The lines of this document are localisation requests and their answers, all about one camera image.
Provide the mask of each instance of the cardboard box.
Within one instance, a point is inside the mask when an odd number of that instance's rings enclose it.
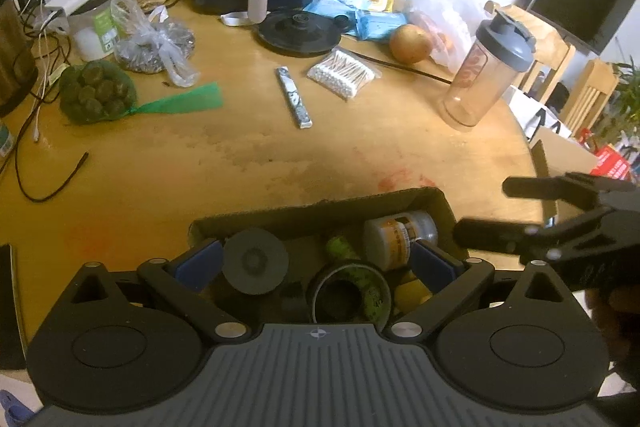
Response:
[[[193,222],[189,239],[195,245],[211,237],[222,240],[250,227],[268,230],[284,241],[289,252],[289,271],[284,282],[300,281],[306,288],[311,278],[330,261],[324,252],[330,234],[343,233],[356,253],[362,255],[364,221],[409,210],[427,211],[438,228],[438,246],[457,259],[468,257],[468,252],[453,241],[456,220],[444,194],[433,187],[205,217]],[[387,274],[392,291],[405,272],[397,270]],[[211,292],[210,298],[217,306],[249,324],[282,322],[277,291],[268,296],[246,296],[231,288],[224,277],[217,277]]]
[[[588,150],[545,127],[538,129],[529,146],[539,178],[561,176],[566,172],[589,174],[598,164],[596,156]],[[565,221],[582,213],[579,208],[565,201],[543,201],[542,207],[545,222],[554,216],[558,216],[558,221]]]

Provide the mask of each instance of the plastic bag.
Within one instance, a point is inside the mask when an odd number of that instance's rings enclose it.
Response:
[[[158,54],[171,81],[180,87],[191,87],[200,73],[191,68],[182,51],[166,32],[157,31],[146,18],[136,0],[111,0],[111,17],[127,39],[139,46],[149,45]]]
[[[322,62],[313,66],[306,76],[341,98],[351,100],[364,86],[379,78],[380,72],[344,49],[334,48]]]
[[[118,120],[136,113],[196,112],[221,107],[223,103],[214,82],[136,107],[138,97],[133,81],[108,60],[70,66],[59,82],[60,109],[75,124]]]
[[[431,58],[452,73],[460,69],[480,23],[490,18],[480,0],[407,0],[405,13],[433,36]]]
[[[191,56],[195,47],[195,38],[190,29],[172,19],[152,22],[151,25],[153,29],[178,46],[184,58]],[[150,42],[139,44],[136,39],[120,39],[116,42],[113,55],[119,65],[128,71],[152,74],[164,70],[160,55]]]

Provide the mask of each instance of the onion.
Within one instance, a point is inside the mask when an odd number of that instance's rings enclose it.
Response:
[[[413,24],[400,26],[389,41],[391,54],[398,62],[415,64],[427,58],[433,49],[431,35]]]

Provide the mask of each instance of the white shopping bag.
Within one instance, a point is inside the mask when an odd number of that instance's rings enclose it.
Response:
[[[502,96],[509,104],[528,140],[531,140],[539,127],[547,127],[563,138],[569,138],[571,131],[549,110],[548,107],[534,100],[517,87],[509,86]]]

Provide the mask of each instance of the black cable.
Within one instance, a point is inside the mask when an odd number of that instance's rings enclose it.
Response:
[[[56,41],[56,47],[53,48],[52,51],[47,52],[47,54],[44,54],[44,55],[41,55],[40,57],[37,57],[36,60],[38,58],[44,58],[44,57],[47,57],[48,55],[52,55],[53,53],[58,52],[58,55],[56,55],[56,58],[54,59],[53,65],[51,67],[51,70],[54,71],[55,64],[58,61],[58,59],[60,58],[61,52],[62,52],[62,57],[64,59],[64,62],[66,62],[68,64],[68,58],[69,58],[69,54],[71,52],[71,39],[69,38],[69,36],[66,36],[67,37],[67,41],[68,41],[68,50],[65,53],[64,48],[62,47],[62,45],[60,45],[60,41],[58,40],[58,38],[56,36],[52,35],[52,36],[47,36],[47,37],[52,37]],[[24,48],[21,49],[20,52],[18,52],[17,57],[19,57],[24,52],[25,49],[30,50],[32,45],[33,45],[33,41],[30,41],[27,44],[25,44]],[[15,64],[17,62],[17,57],[14,59],[14,74],[15,74]],[[43,103],[53,103],[53,102],[55,102],[55,100],[60,95],[60,90],[58,90],[58,93],[55,95],[55,97],[53,97],[53,99],[47,100],[47,95],[53,90],[55,85],[56,84],[54,84],[53,86],[49,86],[49,89],[47,89],[46,92],[44,92],[44,95],[43,95],[42,98],[30,91],[31,95],[34,96],[36,98],[36,100],[37,100],[36,105],[33,107],[32,111],[29,113],[29,116],[27,116],[26,120],[24,121],[24,123],[20,127],[20,131],[18,131],[18,136],[15,139],[14,147],[9,152],[9,154],[6,156],[6,158],[4,159],[4,162],[2,163],[2,166],[0,167],[0,175],[2,175],[2,172],[4,171],[6,166],[8,165],[9,161],[11,160],[12,155],[14,155],[15,177],[16,177],[17,182],[18,182],[18,187],[20,188],[20,191],[22,192],[24,197],[27,198],[28,200],[30,200],[33,203],[44,203],[45,201],[49,201],[51,198],[53,198],[56,195],[58,195],[69,184],[69,182],[73,179],[73,177],[76,175],[76,173],[82,167],[82,165],[84,165],[84,162],[87,160],[87,158],[89,158],[89,153],[85,152],[82,155],[82,157],[80,158],[80,161],[76,164],[76,168],[74,168],[74,170],[71,172],[71,174],[68,175],[66,180],[62,183],[62,185],[60,185],[60,187],[58,187],[56,190],[54,190],[53,192],[51,192],[47,196],[44,196],[43,198],[35,198],[35,197],[31,196],[30,194],[27,193],[27,191],[25,190],[24,186],[22,185],[22,179],[20,177],[20,169],[18,167],[18,147],[20,145],[20,142],[21,142],[22,138],[24,137],[25,133],[27,132],[29,126],[31,125],[31,122],[33,122],[36,114],[38,113],[38,110],[39,110],[40,106]]]
[[[433,78],[438,82],[442,82],[443,84],[451,85],[451,81],[446,78],[442,78],[441,76],[437,76],[436,74],[426,73],[425,71],[416,70],[415,68],[410,68],[409,66],[403,66],[402,64],[394,64],[393,62],[387,62],[386,60],[380,60],[379,58],[369,57],[369,55],[363,55],[361,53],[352,52],[351,50],[347,50],[350,54],[356,55],[357,57],[364,58],[365,60],[370,60],[371,62],[375,62],[376,64],[380,64],[381,66],[386,66],[387,68],[396,68],[396,70],[408,71],[409,73],[417,73],[422,76],[428,76],[429,78]]]
[[[31,39],[37,39],[44,32],[47,26],[51,24],[51,22],[53,22],[55,19],[57,19],[60,15],[64,13],[64,10],[62,9],[57,10],[53,16],[51,16],[50,18],[47,18],[47,22],[44,25],[42,25],[40,28],[36,30],[36,28],[34,28],[29,24],[29,19],[33,17],[33,13],[36,11],[36,8],[38,7],[40,7],[40,5],[35,4],[33,8],[31,8],[31,10],[27,13],[27,16],[25,17],[25,19],[22,21],[22,31],[24,32],[25,35],[27,35],[27,37]]]
[[[50,86],[49,89],[47,89],[47,91],[44,94],[44,98],[47,97],[47,95],[51,92],[53,87],[54,86]],[[38,101],[36,105],[33,107],[33,110],[31,111],[27,119],[24,121],[24,123],[20,127],[20,131],[18,132],[18,136],[15,139],[14,148],[12,150],[12,153],[14,155],[15,177],[18,180],[18,187],[20,188],[20,191],[22,192],[24,197],[27,198],[32,203],[44,203],[45,201],[49,201],[51,198],[57,196],[73,179],[73,177],[82,167],[82,165],[84,165],[84,162],[87,160],[87,158],[89,158],[89,153],[85,152],[80,158],[80,161],[76,164],[76,168],[71,172],[71,174],[68,175],[66,180],[62,183],[62,185],[60,185],[60,187],[56,188],[56,190],[54,190],[47,196],[44,196],[43,198],[34,198],[33,196],[27,193],[24,186],[22,185],[22,179],[20,178],[20,169],[18,168],[18,147],[20,145],[20,141],[22,140],[22,137],[27,132],[29,126],[31,125],[31,122],[34,120],[35,115],[37,114],[38,109],[40,108],[41,105],[42,105],[42,102]],[[4,171],[4,168],[9,162],[10,158],[11,158],[11,153],[7,155],[7,158],[5,158],[4,163],[2,164],[2,167],[0,167],[0,174],[2,174],[2,171]]]

